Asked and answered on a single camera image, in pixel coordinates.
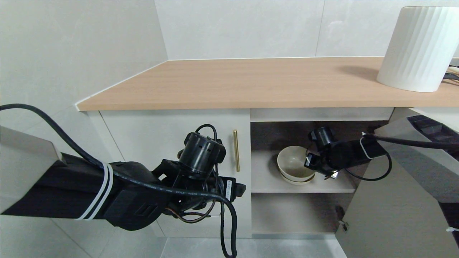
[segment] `wooden countertop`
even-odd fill
[[[438,91],[376,82],[382,57],[168,61],[78,104],[81,111],[295,107],[459,107],[459,83]]]

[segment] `label sticker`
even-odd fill
[[[226,181],[226,199],[228,199],[229,201],[231,201],[231,188],[233,187],[233,181],[231,180],[228,180]]]

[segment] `white ribbed container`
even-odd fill
[[[377,81],[398,89],[438,89],[459,45],[459,7],[403,7]]]

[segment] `black cylindrical motor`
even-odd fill
[[[223,162],[225,155],[223,144],[192,132],[185,138],[185,149],[180,154],[179,162],[187,168],[189,177],[206,179],[214,165]]]
[[[313,130],[308,134],[308,138],[316,144],[318,151],[323,151],[331,143],[336,142],[335,132],[329,127],[321,127]]]

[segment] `white strap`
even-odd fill
[[[102,205],[104,204],[105,200],[107,199],[108,195],[110,194],[110,191],[112,190],[112,186],[113,186],[113,167],[110,164],[107,164],[107,163],[103,163],[103,165],[104,165],[104,180],[102,182],[101,188],[100,188],[99,192],[97,193],[97,195],[94,197],[94,200],[91,202],[91,204],[88,206],[86,211],[83,213],[83,215],[81,215],[76,220],[82,220],[82,219],[86,218],[86,216],[89,214],[89,212],[91,212],[91,210],[94,208],[94,205],[97,202],[99,202],[99,200],[101,199],[102,193],[104,193],[104,196],[100,200],[99,204],[97,205],[97,207],[95,208],[93,213],[89,216],[89,218],[85,219],[85,220],[92,220],[97,215],[97,213],[101,209]]]
[[[375,158],[377,158],[377,157],[382,157],[382,156],[384,156],[384,155],[377,156],[377,157],[370,157],[370,156],[368,156],[368,153],[367,153],[367,151],[365,150],[364,145],[362,144],[362,139],[363,139],[363,137],[360,138],[360,140],[359,140],[359,142],[360,142],[360,147],[362,147],[362,150],[364,151],[365,156],[367,156],[368,159],[375,159]]]
[[[448,231],[448,232],[453,232],[453,231],[459,232],[459,229],[455,229],[455,228],[453,228],[453,227],[448,227],[448,228],[446,229],[446,231]]]

